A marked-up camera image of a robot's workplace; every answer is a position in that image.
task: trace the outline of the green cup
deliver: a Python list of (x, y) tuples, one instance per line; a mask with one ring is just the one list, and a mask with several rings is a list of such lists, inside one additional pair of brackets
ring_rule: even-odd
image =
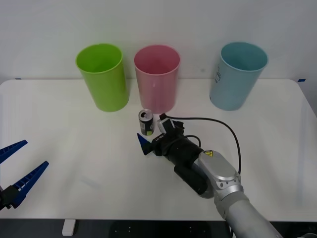
[(78, 54), (76, 65), (100, 110), (115, 112), (128, 103), (122, 52), (117, 46), (89, 46)]

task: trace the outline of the cup rim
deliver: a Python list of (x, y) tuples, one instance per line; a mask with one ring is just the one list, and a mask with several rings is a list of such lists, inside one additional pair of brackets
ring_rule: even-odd
[[(223, 48), (225, 48), (226, 46), (228, 46), (228, 45), (230, 45), (230, 44), (232, 44), (232, 43), (244, 43), (244, 44), (249, 44), (249, 45), (252, 45), (252, 46), (255, 46), (255, 47), (259, 48), (261, 51), (263, 51), (263, 53), (264, 53), (265, 56), (266, 56), (266, 64), (265, 64), (262, 68), (259, 68), (259, 69), (256, 69), (256, 70), (243, 70), (243, 69), (235, 68), (235, 67), (229, 65), (229, 64), (223, 59), (221, 52), (222, 52), (222, 49), (223, 49)], [(234, 42), (230, 42), (230, 43), (224, 45), (224, 46), (221, 48), (221, 51), (220, 51), (220, 58), (221, 58), (221, 60), (222, 60), (227, 66), (229, 66), (230, 68), (235, 69), (235, 70), (237, 70), (237, 71), (240, 71), (240, 72), (257, 72), (257, 71), (261, 71), (261, 70), (263, 70), (263, 69), (267, 66), (267, 64), (268, 64), (268, 55), (267, 55), (267, 53), (266, 53), (261, 47), (255, 45), (255, 44), (249, 43), (249, 42), (245, 42), (245, 41), (234, 41)]]
[[(138, 53), (139, 51), (141, 51), (141, 50), (143, 50), (143, 49), (145, 49), (145, 48), (147, 48), (147, 47), (151, 47), (151, 46), (165, 46), (165, 47), (168, 47), (168, 48), (174, 50), (174, 51), (177, 53), (178, 57), (179, 57), (179, 63), (178, 63), (178, 65), (177, 65), (173, 70), (171, 70), (171, 71), (169, 71), (169, 72), (167, 72), (167, 73), (161, 73), (161, 74), (146, 73), (146, 72), (144, 72), (143, 70), (140, 70), (140, 69), (135, 65), (135, 57), (136, 57), (136, 55), (137, 55), (137, 53)], [(164, 44), (152, 44), (152, 45), (147, 45), (147, 46), (144, 46), (144, 47), (140, 48), (140, 49), (137, 51), (137, 53), (134, 55), (134, 58), (133, 58), (134, 67), (135, 67), (138, 71), (140, 71), (140, 72), (142, 72), (142, 73), (144, 73), (144, 74), (146, 74), (146, 75), (150, 75), (150, 76), (163, 76), (163, 75), (167, 75), (167, 74), (169, 74), (169, 73), (172, 73), (172, 72), (178, 70), (178, 68), (179, 68), (179, 66), (180, 66), (180, 63), (181, 63), (181, 57), (180, 57), (179, 52), (178, 52), (174, 47), (169, 46), (169, 45), (164, 45)]]
[[(117, 49), (119, 50), (119, 52), (121, 53), (121, 58), (120, 58), (119, 62), (118, 62), (114, 67), (112, 67), (112, 68), (110, 68), (110, 69), (108, 69), (108, 70), (106, 70), (106, 71), (102, 71), (102, 72), (89, 72), (89, 71), (85, 71), (85, 70), (81, 69), (81, 68), (78, 66), (78, 64), (77, 64), (77, 59), (78, 59), (78, 56), (80, 55), (80, 53), (82, 53), (84, 50), (86, 50), (86, 49), (88, 49), (88, 48), (90, 48), (90, 47), (98, 46), (98, 45), (108, 45), (108, 46), (113, 46), (113, 47), (117, 48)], [(78, 53), (78, 55), (76, 56), (75, 63), (76, 63), (77, 68), (78, 68), (80, 71), (82, 71), (82, 72), (89, 73), (89, 74), (101, 74), (101, 73), (106, 73), (106, 72), (109, 72), (109, 71), (111, 71), (111, 70), (114, 70), (115, 68), (117, 68), (117, 67), (122, 63), (122, 60), (123, 60), (123, 53), (122, 53), (121, 49), (120, 49), (118, 46), (116, 46), (116, 45), (114, 45), (114, 44), (111, 44), (111, 43), (98, 43), (98, 44), (92, 44), (92, 45), (90, 45), (90, 46), (87, 46), (87, 47), (83, 48), (83, 49)]]

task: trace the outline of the plastic cup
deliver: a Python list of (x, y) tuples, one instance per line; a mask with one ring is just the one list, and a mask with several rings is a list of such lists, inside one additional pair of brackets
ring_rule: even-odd
[(83, 49), (76, 58), (96, 106), (105, 112), (122, 109), (129, 96), (121, 50), (111, 44), (92, 45)]
[(267, 54), (256, 45), (233, 42), (224, 46), (213, 78), (211, 102), (226, 111), (239, 109), (267, 62)]
[(179, 53), (166, 45), (150, 45), (134, 56), (141, 105), (155, 114), (166, 113), (175, 104)]

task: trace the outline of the white wall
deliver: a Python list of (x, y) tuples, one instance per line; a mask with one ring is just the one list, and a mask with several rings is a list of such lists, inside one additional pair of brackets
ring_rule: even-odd
[(166, 43), (182, 56), (181, 77), (207, 78), (221, 47), (256, 43), (269, 55), (262, 78), (306, 78), (317, 112), (316, 0), (0, 0), (0, 78), (80, 77), (75, 57), (111, 42), (133, 56)]

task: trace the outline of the can lid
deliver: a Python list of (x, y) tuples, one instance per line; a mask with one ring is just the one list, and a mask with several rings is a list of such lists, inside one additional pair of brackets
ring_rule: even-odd
[(150, 121), (153, 119), (153, 113), (150, 109), (143, 109), (139, 112), (139, 120)]

